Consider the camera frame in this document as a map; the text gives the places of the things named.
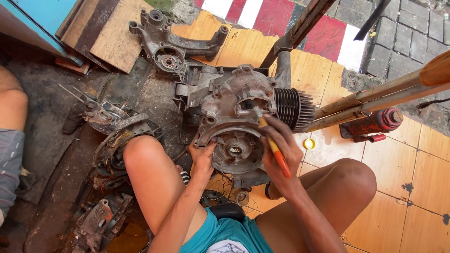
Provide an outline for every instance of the teal shorts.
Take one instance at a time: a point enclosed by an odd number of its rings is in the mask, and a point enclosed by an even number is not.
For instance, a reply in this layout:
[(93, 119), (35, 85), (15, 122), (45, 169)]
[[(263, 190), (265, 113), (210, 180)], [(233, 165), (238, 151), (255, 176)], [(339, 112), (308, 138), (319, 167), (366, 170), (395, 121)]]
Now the teal shorts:
[(242, 222), (222, 218), (208, 212), (205, 222), (200, 229), (180, 249), (180, 253), (205, 253), (208, 248), (223, 240), (240, 242), (250, 253), (274, 253), (256, 226), (255, 219), (247, 216)]

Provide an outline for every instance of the orange tiled floor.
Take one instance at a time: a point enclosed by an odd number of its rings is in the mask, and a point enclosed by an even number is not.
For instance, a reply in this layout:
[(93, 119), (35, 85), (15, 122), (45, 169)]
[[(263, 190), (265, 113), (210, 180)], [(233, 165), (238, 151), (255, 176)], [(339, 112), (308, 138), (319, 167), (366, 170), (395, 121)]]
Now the orange tiled floor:
[[(202, 12), (199, 19), (213, 24), (209, 32), (202, 30), (208, 38), (220, 25), (207, 12)], [(183, 26), (179, 32), (189, 34), (194, 29), (197, 27)], [(258, 31), (233, 28), (223, 50), (208, 64), (252, 63), (258, 67), (270, 48), (267, 44), (275, 40)], [(312, 95), (315, 104), (323, 106), (349, 94), (341, 87), (343, 66), (298, 50), (292, 52), (291, 62), (292, 87)], [(314, 149), (303, 149), (305, 156), (297, 174), (340, 158), (362, 161), (375, 172), (378, 189), (374, 199), (342, 235), (348, 252), (449, 252), (450, 138), (406, 117), (399, 129), (386, 135), (386, 140), (377, 143), (354, 143), (342, 139), (337, 126), (295, 134), (298, 144), (310, 137), (316, 141)], [(405, 185), (411, 183), (409, 193)], [(208, 187), (233, 193), (222, 176), (212, 179)], [(285, 201), (268, 200), (264, 185), (253, 187), (249, 196), (244, 210), (251, 218)]]

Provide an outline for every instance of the hand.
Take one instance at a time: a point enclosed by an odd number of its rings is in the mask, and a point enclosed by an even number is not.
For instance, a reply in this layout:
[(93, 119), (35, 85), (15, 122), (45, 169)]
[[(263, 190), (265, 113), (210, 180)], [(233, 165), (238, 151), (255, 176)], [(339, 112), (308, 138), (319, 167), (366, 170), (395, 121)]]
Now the hand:
[(208, 145), (203, 148), (197, 148), (194, 145), (194, 140), (200, 137), (200, 133), (197, 132), (193, 138), (191, 144), (189, 145), (189, 152), (192, 156), (192, 161), (194, 164), (194, 173), (192, 179), (200, 180), (206, 184), (211, 177), (214, 167), (212, 166), (212, 154), (214, 153), (214, 148), (217, 145), (217, 138), (212, 137)]
[[(292, 131), (284, 122), (276, 119), (268, 114), (264, 114), (268, 126), (263, 126), (257, 130), (262, 134), (260, 140), (264, 145), (264, 155), (262, 157), (262, 162), (264, 164), (265, 171), (269, 175), (270, 179), (278, 191), (285, 197), (286, 194), (291, 194), (294, 190), (295, 185), (298, 184), (299, 179), (297, 178), (297, 170), (300, 162), (303, 158), (303, 152), (297, 146), (292, 137)], [(281, 172), (278, 163), (274, 157), (274, 153), (270, 149), (267, 136), (270, 136), (272, 140), (277, 144), (286, 163), (288, 164), (289, 170), (291, 172), (291, 177), (286, 178)]]

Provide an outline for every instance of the thigh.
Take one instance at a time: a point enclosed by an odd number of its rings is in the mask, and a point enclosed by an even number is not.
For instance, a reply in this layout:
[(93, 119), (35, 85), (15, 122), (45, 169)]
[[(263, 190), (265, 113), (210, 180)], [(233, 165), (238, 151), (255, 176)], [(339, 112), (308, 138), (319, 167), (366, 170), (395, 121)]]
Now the thigh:
[[(124, 160), (139, 207), (150, 230), (157, 234), (186, 186), (175, 164), (153, 137), (132, 139), (125, 148)], [(199, 230), (206, 216), (199, 203), (184, 243)]]
[(27, 104), (27, 95), (17, 78), (0, 66), (0, 129), (23, 131)]
[[(318, 209), (341, 235), (367, 207), (375, 195), (377, 184), (372, 170), (365, 164), (340, 159), (300, 177), (302, 184), (321, 177), (307, 188), (307, 193)], [(309, 252), (303, 239), (300, 223), (287, 202), (256, 219), (256, 224), (275, 253)]]

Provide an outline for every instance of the yellow bottle cap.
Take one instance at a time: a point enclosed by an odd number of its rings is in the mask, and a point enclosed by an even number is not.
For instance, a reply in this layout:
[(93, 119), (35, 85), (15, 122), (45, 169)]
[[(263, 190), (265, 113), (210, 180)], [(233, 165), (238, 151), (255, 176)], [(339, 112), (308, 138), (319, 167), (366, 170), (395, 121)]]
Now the yellow bottle cap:
[(315, 141), (313, 139), (306, 139), (303, 141), (303, 147), (305, 149), (313, 149), (315, 147)]

